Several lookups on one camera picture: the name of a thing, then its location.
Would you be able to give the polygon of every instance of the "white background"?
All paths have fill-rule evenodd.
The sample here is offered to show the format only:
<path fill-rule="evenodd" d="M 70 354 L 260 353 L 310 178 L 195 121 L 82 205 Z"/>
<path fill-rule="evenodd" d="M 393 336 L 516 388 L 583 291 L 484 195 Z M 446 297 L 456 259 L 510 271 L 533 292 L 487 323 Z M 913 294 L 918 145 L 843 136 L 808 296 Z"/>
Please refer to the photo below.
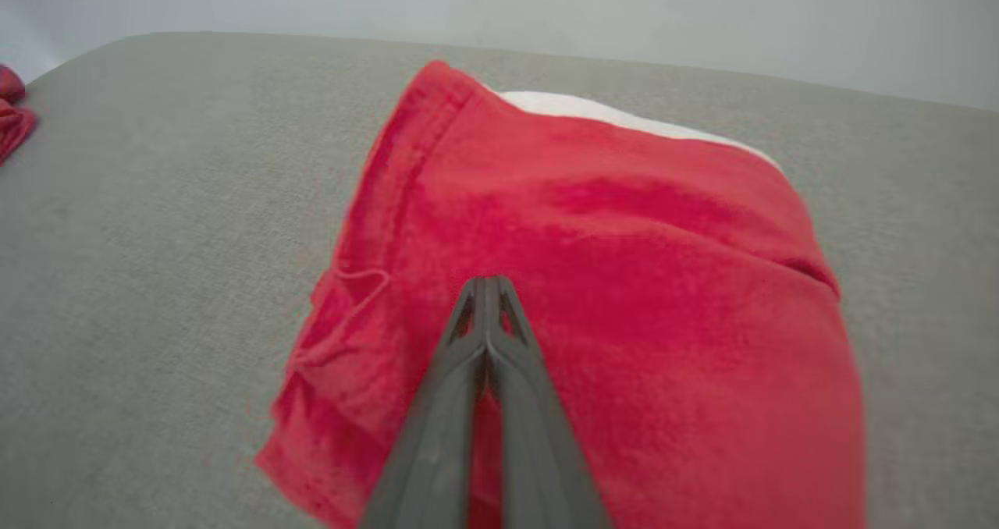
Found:
<path fill-rule="evenodd" d="M 999 110 L 999 0 L 0 0 L 0 62 L 30 80 L 168 30 L 643 60 Z"/>

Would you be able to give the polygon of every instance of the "gray tabletop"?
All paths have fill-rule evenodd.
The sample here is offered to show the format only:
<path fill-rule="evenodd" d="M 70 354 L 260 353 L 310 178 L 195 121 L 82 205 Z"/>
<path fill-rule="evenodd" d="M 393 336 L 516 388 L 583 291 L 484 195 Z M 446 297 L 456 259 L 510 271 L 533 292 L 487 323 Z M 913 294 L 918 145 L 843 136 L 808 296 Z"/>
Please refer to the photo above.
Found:
<path fill-rule="evenodd" d="M 315 526 L 251 463 L 368 145 L 445 59 L 770 153 L 842 283 L 877 529 L 999 524 L 999 113 L 695 68 L 157 34 L 0 167 L 0 525 Z"/>

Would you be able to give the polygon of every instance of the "white fabric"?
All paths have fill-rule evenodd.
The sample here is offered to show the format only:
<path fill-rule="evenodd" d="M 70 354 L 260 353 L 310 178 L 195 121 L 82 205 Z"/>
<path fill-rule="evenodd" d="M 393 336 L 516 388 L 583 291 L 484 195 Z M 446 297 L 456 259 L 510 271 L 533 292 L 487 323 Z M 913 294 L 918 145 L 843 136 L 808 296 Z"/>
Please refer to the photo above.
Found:
<path fill-rule="evenodd" d="M 578 96 L 571 96 L 569 94 L 531 91 L 500 92 L 499 97 L 530 113 L 595 119 L 610 123 L 611 125 L 617 125 L 618 127 L 627 127 L 629 130 L 645 131 L 646 133 L 659 135 L 660 137 L 695 139 L 734 146 L 759 156 L 777 167 L 778 170 L 780 169 L 780 165 L 770 158 L 770 156 L 752 148 L 752 146 L 726 137 L 718 137 L 718 135 L 712 135 L 711 133 L 692 130 L 689 127 L 638 117 L 637 115 L 632 115 L 631 113 L 621 111 L 609 105 L 602 105 L 602 103 L 586 98 L 579 98 Z"/>

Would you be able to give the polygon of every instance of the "textured gray fabric surface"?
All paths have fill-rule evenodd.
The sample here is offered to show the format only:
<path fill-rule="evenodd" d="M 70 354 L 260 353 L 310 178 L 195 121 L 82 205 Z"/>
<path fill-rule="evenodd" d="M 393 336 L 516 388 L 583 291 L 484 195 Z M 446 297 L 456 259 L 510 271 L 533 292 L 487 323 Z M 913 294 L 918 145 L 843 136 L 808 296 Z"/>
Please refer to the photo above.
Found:
<path fill-rule="evenodd" d="M 770 153 L 842 282 L 877 529 L 999 525 L 999 113 L 787 80 L 250 34 L 104 46 L 0 167 L 0 526 L 295 527 L 251 464 L 407 79 L 586 96 Z"/>

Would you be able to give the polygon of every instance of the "red towel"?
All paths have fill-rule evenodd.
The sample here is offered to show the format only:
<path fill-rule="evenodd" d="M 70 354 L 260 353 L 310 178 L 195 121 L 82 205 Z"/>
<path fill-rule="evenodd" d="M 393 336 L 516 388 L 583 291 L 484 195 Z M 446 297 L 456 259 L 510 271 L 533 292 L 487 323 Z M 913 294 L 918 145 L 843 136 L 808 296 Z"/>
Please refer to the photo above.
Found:
<path fill-rule="evenodd" d="M 17 74 L 0 66 L 0 164 L 28 137 L 35 125 L 35 113 L 16 108 L 14 102 L 24 98 L 24 84 Z"/>
<path fill-rule="evenodd" d="M 415 77 L 368 156 L 257 462 L 353 526 L 468 277 L 513 280 L 615 526 L 863 526 L 860 391 L 802 201 L 734 146 Z M 479 406 L 471 527 L 499 514 Z"/>

